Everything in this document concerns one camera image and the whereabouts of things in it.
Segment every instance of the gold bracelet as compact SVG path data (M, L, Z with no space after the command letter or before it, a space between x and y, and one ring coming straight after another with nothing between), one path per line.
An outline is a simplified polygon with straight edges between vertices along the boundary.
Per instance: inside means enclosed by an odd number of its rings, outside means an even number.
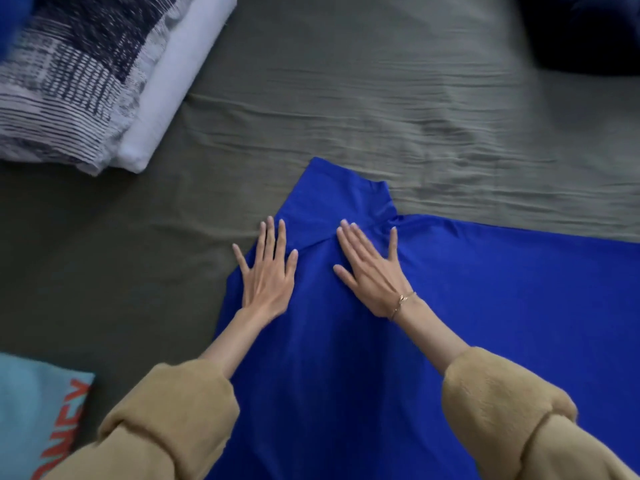
M398 300L398 305L396 306L396 309L394 310L394 312L391 314L391 318L389 318L389 320L394 321L394 318L396 317L396 313L398 313L398 310L400 309L400 307L402 306L402 304L407 301L409 298L411 298L413 295L415 295L415 291L412 291L411 293L409 293L407 296L405 295L400 295L400 299Z

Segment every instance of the finger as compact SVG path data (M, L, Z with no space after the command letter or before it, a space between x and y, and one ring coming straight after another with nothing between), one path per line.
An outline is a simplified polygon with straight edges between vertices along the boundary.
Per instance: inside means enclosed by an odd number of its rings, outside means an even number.
M371 261L372 256L369 254L369 252L367 252L366 249L364 249L364 246L358 239L358 236L356 235L356 232L355 232L355 227L353 227L354 225L355 224L346 226L346 229L344 229L344 234L347 236L347 239L349 240L351 247L356 251L356 254L358 255L358 257L362 261Z
M244 259L244 256L242 256L242 251L240 250L237 244L234 244L231 247L234 250L234 254L236 255L236 261L238 261L238 266L240 266L240 272L242 274L248 273L249 266L247 266L246 259Z
M393 227L389 235L389 261L398 261L398 229Z
M281 262L284 266L284 252L287 249L287 227L284 221L280 219L278 223L278 243L276 244L276 261Z
M258 245L255 247L255 262L253 265L255 266L259 262L264 259L264 238L267 227L264 222L260 223L260 234L258 234Z
M273 217L267 218L267 243L264 246L264 260L273 260L273 249L276 245L276 229L273 225Z
M355 222L353 224L351 224L351 228L353 229L353 231L356 234L356 237L358 238L360 243L363 245L364 249L372 257L374 257L374 258L382 257L382 256L380 256L380 253L378 252L376 247L373 245L373 243L369 240L369 238L366 236L366 234L364 234L362 229L360 229L360 227Z
M339 264L333 266L333 272L338 275L338 278L340 278L340 280L345 285L347 285L347 287L351 291L356 293L356 290L358 289L358 282L350 272L348 272L345 268L343 268L343 266L340 266Z
M284 270L284 275L286 278L293 278L296 273L296 268L298 267L298 250L294 249L289 255L289 259L287 259L287 265Z
M347 260L352 268L356 268L356 266L361 265L360 258L356 253L355 249L347 239L347 235L345 233L344 228L347 227L346 221L342 221L340 223L340 227L338 227L336 231L336 235L338 236L338 242L340 243L340 247L345 256L347 256Z

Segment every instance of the beige sleeve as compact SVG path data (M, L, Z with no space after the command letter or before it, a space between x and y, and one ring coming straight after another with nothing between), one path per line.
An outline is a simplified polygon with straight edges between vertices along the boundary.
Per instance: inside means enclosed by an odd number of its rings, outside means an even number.
M107 415L98 441L47 480L202 480L239 413L233 387L208 361L156 365Z
M567 393L484 349L449 366L442 408L484 480L637 479L575 424Z

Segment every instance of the folded white towel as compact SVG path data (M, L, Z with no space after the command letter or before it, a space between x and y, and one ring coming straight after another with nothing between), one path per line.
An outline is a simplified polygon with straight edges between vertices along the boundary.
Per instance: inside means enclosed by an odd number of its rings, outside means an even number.
M111 166L134 173L147 167L236 3L192 1L140 95L136 119L124 133Z

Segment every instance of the hand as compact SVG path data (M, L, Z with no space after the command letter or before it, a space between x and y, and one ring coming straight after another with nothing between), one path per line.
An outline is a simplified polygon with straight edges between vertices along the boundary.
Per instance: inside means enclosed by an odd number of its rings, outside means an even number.
M267 225L260 223L260 236L255 250L253 268L249 268L240 251L234 244L233 250L240 265L244 282L243 308L250 315L259 316L266 326L274 318L287 311L293 293L294 275L298 265L298 251L293 250L284 263L287 244L287 229L284 221L278 224L278 243L275 241L273 217L267 219Z
M412 293L398 261L398 233L394 227L389 237L389 257L384 259L356 223L340 222L338 241L349 260L353 274L343 266L334 272L358 299L377 317L391 318L400 296Z

